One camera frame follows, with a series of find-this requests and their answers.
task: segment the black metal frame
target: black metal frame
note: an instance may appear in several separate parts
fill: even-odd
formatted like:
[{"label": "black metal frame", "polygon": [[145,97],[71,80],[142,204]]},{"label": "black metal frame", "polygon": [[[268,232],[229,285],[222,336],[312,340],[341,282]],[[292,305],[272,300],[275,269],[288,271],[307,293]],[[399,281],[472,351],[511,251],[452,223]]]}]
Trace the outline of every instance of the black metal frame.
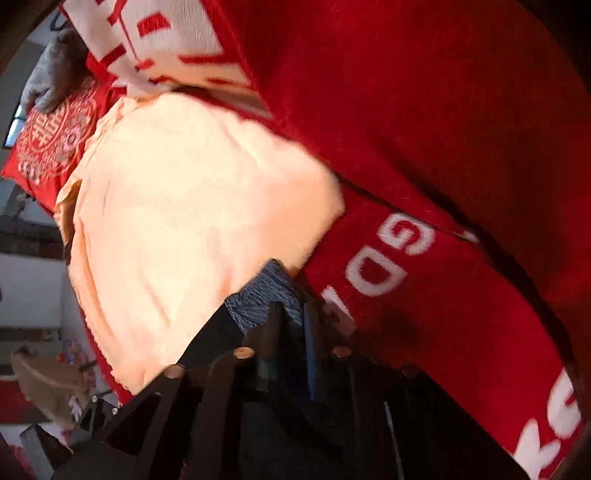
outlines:
[{"label": "black metal frame", "polygon": [[428,376],[352,352],[315,304],[304,309],[302,328],[271,304],[266,325],[241,348],[208,367],[172,365],[119,410],[94,399],[73,433],[73,455],[30,427],[23,443],[38,480],[253,478],[241,459],[253,403],[269,406],[290,440],[324,452],[330,473],[308,478],[527,480]]}]

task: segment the gray fabric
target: gray fabric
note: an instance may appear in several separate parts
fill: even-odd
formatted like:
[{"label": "gray fabric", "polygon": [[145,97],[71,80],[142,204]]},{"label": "gray fabric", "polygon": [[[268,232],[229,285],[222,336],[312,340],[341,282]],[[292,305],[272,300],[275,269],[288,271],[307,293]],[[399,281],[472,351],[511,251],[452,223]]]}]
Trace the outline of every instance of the gray fabric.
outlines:
[{"label": "gray fabric", "polygon": [[300,326],[303,324],[304,312],[298,291],[276,260],[269,261],[238,293],[226,298],[225,304],[246,335],[248,329],[265,323],[272,301],[280,301],[291,320]]},{"label": "gray fabric", "polygon": [[41,54],[22,91],[21,106],[26,113],[35,106],[51,113],[78,88],[87,74],[88,48],[73,28],[60,31]]}]

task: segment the metal rivet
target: metal rivet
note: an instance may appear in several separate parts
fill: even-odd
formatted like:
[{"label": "metal rivet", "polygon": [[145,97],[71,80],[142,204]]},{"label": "metal rivet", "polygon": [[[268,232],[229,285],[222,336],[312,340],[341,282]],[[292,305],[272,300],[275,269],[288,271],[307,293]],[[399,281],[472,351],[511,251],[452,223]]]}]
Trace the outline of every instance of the metal rivet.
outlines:
[{"label": "metal rivet", "polygon": [[236,350],[234,350],[234,356],[240,360],[246,360],[247,358],[251,358],[254,355],[255,351],[249,346],[239,346]]},{"label": "metal rivet", "polygon": [[339,358],[347,358],[351,354],[351,348],[346,345],[339,345],[333,348],[333,355]]},{"label": "metal rivet", "polygon": [[164,370],[164,376],[168,378],[182,378],[184,375],[184,366],[170,365]]}]

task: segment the white lettering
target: white lettering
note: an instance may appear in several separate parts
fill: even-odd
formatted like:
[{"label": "white lettering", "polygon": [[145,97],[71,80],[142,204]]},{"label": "white lettering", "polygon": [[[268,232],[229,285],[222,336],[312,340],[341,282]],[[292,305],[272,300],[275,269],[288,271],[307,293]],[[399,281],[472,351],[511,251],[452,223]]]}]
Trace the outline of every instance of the white lettering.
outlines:
[{"label": "white lettering", "polygon": [[[377,263],[389,273],[388,278],[381,283],[373,283],[361,276],[361,268],[366,259]],[[345,277],[351,282],[357,291],[368,297],[379,297],[390,290],[395,289],[404,280],[407,273],[386,257],[383,253],[364,245],[359,252],[349,261],[345,269]]]},{"label": "white lettering", "polygon": [[324,312],[327,315],[334,313],[339,318],[339,322],[335,325],[337,330],[347,338],[353,335],[356,329],[355,321],[336,290],[331,285],[327,285],[320,295],[326,302],[322,308]]},{"label": "white lettering", "polygon": [[558,376],[548,399],[548,423],[555,434],[562,439],[571,438],[581,423],[581,412],[577,403],[568,406],[566,403],[573,394],[573,384],[566,370]]},{"label": "white lettering", "polygon": [[[394,227],[400,222],[412,223],[418,229],[419,237],[415,242],[409,244],[414,233],[409,228],[402,228],[394,235]],[[407,255],[420,255],[425,253],[435,240],[435,230],[408,215],[393,213],[386,218],[386,221],[378,229],[378,237],[386,245],[396,250],[402,250],[404,248],[404,252]]]},{"label": "white lettering", "polygon": [[532,480],[538,480],[540,472],[554,461],[559,451],[560,440],[552,440],[540,448],[538,422],[530,419],[521,432],[513,458]]}]

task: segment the white wall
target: white wall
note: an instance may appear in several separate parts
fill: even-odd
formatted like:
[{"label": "white wall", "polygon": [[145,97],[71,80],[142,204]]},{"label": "white wall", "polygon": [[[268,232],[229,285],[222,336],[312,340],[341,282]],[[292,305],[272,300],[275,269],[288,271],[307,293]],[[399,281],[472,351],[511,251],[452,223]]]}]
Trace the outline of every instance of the white wall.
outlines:
[{"label": "white wall", "polygon": [[0,254],[0,326],[61,326],[63,261]]},{"label": "white wall", "polygon": [[25,211],[21,216],[21,219],[25,220],[26,222],[31,223],[40,223],[42,225],[48,226],[56,226],[56,223],[53,221],[53,218],[50,217],[48,214],[45,213],[37,202],[29,202],[25,207]]}]

